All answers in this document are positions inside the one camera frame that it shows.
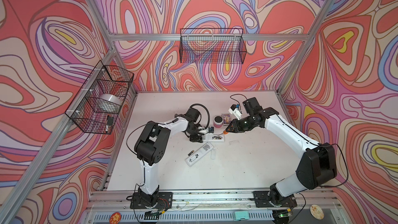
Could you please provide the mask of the white remote with coloured buttons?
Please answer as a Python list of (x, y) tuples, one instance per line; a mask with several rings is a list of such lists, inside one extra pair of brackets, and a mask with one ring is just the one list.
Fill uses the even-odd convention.
[(202, 140), (203, 142), (213, 142), (213, 143), (225, 142), (224, 134), (213, 134), (213, 133), (208, 133), (203, 135)]

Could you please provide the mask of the white remote with back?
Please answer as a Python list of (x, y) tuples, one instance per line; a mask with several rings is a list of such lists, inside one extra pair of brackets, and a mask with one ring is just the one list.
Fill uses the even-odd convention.
[(185, 160), (186, 164), (189, 167), (192, 167), (202, 158), (204, 158), (208, 153), (210, 153), (214, 149), (214, 146), (211, 143), (205, 143), (201, 148), (192, 152), (187, 159)]

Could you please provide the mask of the orange handled screwdriver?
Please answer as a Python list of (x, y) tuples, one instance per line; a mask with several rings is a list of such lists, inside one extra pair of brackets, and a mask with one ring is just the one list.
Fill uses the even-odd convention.
[(225, 136), (228, 134), (227, 131), (223, 131), (221, 134), (215, 136), (216, 139), (224, 139)]

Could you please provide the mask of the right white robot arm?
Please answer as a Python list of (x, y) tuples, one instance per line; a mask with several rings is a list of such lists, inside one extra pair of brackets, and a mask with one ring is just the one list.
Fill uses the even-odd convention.
[(272, 107), (263, 108), (255, 97), (243, 102), (248, 114), (231, 120), (224, 133), (245, 133), (254, 128), (264, 128), (287, 144), (300, 158), (295, 173), (273, 184), (266, 199), (274, 205), (305, 190), (313, 190), (336, 178), (337, 168), (335, 149), (329, 144), (321, 144), (289, 124)]

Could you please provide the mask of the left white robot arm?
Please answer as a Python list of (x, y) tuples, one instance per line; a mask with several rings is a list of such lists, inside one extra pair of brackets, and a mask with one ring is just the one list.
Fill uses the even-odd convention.
[(162, 202), (159, 199), (158, 163), (165, 155), (171, 136), (182, 132), (194, 141), (201, 139), (198, 122), (200, 118), (201, 113), (198, 110), (190, 109), (185, 114), (175, 115), (174, 119), (165, 123), (149, 121), (143, 125), (144, 129), (133, 150), (141, 161), (143, 182), (133, 195), (133, 203), (151, 208)]

